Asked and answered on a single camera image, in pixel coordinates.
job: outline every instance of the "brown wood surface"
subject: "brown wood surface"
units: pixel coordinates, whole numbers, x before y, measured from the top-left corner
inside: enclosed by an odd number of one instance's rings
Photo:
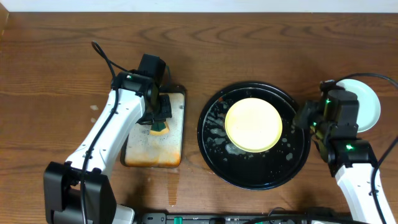
[[[117,163],[111,184],[118,203],[179,213],[265,214],[276,206],[348,212],[314,146],[297,176],[276,189],[222,181],[199,152],[198,118],[216,91],[239,81],[269,82],[303,102],[318,98],[319,81],[350,73],[398,80],[397,37],[396,14],[12,13],[0,43],[0,222],[45,222],[44,169],[63,162],[100,115],[111,74],[91,40],[126,68],[137,68],[143,53],[161,56],[187,89],[181,165]],[[360,136],[380,157],[398,131],[398,93],[384,80],[362,80],[378,94],[382,113]],[[395,150],[381,175],[398,218],[397,171]]]

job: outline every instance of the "wooden table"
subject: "wooden table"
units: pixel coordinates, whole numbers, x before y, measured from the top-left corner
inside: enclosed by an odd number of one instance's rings
[[[350,73],[398,80],[397,37],[394,14],[11,13],[0,42],[1,223],[45,222],[44,169],[77,148],[104,107],[111,74],[91,40],[127,68],[137,68],[143,53],[160,56],[187,89],[181,165],[117,163],[111,184],[118,203],[141,212],[266,214],[276,206],[348,212],[314,146],[297,176],[276,189],[222,181],[199,152],[198,118],[208,99],[234,82],[269,82],[302,103],[318,99],[321,80]],[[385,80],[361,80],[381,101],[379,122],[360,134],[380,157],[397,134],[398,92]],[[395,150],[381,173],[398,218],[397,171]]]

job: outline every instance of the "green led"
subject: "green led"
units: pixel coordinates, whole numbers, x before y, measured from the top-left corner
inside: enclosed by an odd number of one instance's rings
[[[350,144],[347,144],[347,145],[346,145],[346,148],[347,148],[348,150],[354,149],[354,147],[353,147],[352,145],[350,145]]]

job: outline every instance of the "yellow circle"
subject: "yellow circle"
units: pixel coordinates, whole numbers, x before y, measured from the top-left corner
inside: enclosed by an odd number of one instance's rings
[[[228,110],[225,130],[231,142],[240,149],[263,152],[278,142],[282,134],[282,119],[270,103],[246,98]]]

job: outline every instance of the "round black tray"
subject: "round black tray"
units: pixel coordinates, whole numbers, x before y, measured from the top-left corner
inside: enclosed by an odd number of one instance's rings
[[[269,102],[282,118],[282,135],[265,152],[244,152],[225,133],[224,119],[229,108],[245,98]],[[237,83],[216,93],[201,112],[198,143],[207,165],[223,180],[237,187],[266,190],[278,187],[303,167],[310,151],[309,132],[295,128],[296,102],[285,92],[266,83]]]

